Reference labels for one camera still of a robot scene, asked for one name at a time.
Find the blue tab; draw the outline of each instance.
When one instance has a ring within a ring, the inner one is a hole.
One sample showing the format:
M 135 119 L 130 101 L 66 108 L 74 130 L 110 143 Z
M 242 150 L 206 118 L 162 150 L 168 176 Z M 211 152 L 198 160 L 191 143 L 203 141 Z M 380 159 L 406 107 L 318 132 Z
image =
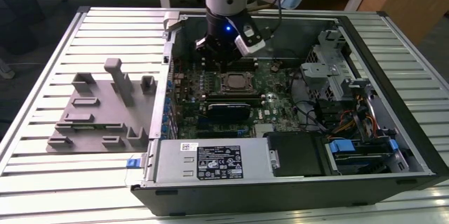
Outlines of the blue tab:
M 140 158 L 127 160 L 127 169 L 140 169 Z
M 400 146 L 399 146 L 399 143 L 396 142 L 396 140 L 391 139 L 390 142 L 391 142 L 391 146 L 392 146 L 394 151 L 400 149 Z
M 356 148 L 354 147 L 354 144 L 352 144 L 352 140 L 348 140 L 348 139 L 334 140 L 332 144 L 335 144 L 335 148 L 338 149 L 335 152 L 356 151 Z
M 338 145 L 335 144 L 335 142 L 330 143 L 330 147 L 331 147 L 332 153 L 339 152 L 339 148 L 338 148 Z

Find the slotted aluminum table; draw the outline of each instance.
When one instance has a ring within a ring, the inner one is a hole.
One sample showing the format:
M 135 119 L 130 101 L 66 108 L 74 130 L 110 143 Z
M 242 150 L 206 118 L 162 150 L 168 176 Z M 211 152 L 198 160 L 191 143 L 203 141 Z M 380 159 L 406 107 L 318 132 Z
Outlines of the slotted aluminum table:
M 449 161 L 449 86 L 388 17 L 362 12 L 300 12 L 347 15 L 398 88 L 444 160 Z M 158 78 L 166 39 L 166 10 L 91 8 L 78 13 L 0 144 L 2 223 L 447 223 L 449 182 L 399 194 L 367 207 L 276 213 L 158 217 L 130 192 L 142 170 L 127 170 L 134 155 L 47 153 L 47 138 L 74 87 L 77 72 L 110 79 L 103 69 L 119 57 L 131 79 Z

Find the power supply label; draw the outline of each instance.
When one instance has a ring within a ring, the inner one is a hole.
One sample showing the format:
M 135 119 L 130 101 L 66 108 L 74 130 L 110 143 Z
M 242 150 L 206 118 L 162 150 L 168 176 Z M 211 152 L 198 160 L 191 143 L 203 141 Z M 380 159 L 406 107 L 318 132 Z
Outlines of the power supply label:
M 244 178 L 240 146 L 198 148 L 199 180 Z

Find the circuit board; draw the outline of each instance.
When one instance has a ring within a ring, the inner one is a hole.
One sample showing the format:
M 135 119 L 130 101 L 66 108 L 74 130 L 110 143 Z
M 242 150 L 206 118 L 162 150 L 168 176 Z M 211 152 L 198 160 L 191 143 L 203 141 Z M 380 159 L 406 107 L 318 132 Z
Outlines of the circuit board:
M 274 61 L 259 61 L 254 72 L 228 72 L 228 80 L 246 76 L 250 79 L 251 91 L 263 97 L 258 106 L 251 107 L 247 120 L 219 123 L 211 121 L 204 114 L 207 102 L 203 97 L 207 93 L 224 92 L 224 74 L 207 72 L 199 64 L 188 69 L 176 66 L 176 101 L 179 139 L 256 137 L 256 124 L 272 125 L 276 131 L 299 131 L 300 121 L 294 110 L 291 95 L 287 91 L 292 79 L 292 69 L 272 70 Z

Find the floor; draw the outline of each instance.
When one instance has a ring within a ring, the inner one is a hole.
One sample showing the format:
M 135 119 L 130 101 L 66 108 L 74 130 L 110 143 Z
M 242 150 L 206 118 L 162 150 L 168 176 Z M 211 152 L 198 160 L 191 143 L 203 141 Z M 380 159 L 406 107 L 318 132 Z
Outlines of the floor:
M 39 40 L 39 48 L 21 56 L 11 55 L 0 47 L 3 60 L 11 65 L 17 76 L 11 80 L 0 78 L 0 140 L 7 132 L 9 120 L 13 121 L 22 104 L 29 96 L 34 84 L 43 71 L 46 63 L 54 53 L 59 40 L 71 23 L 79 6 L 105 6 L 105 7 L 160 7 L 160 0 L 38 0 L 43 12 L 47 16 L 46 21 L 31 27 Z M 174 7 L 202 7 L 199 0 L 171 0 Z M 0 18 L 5 5 L 0 2 Z M 435 65 L 436 69 L 449 80 L 449 18 L 443 18 L 434 31 L 427 36 L 419 49 Z

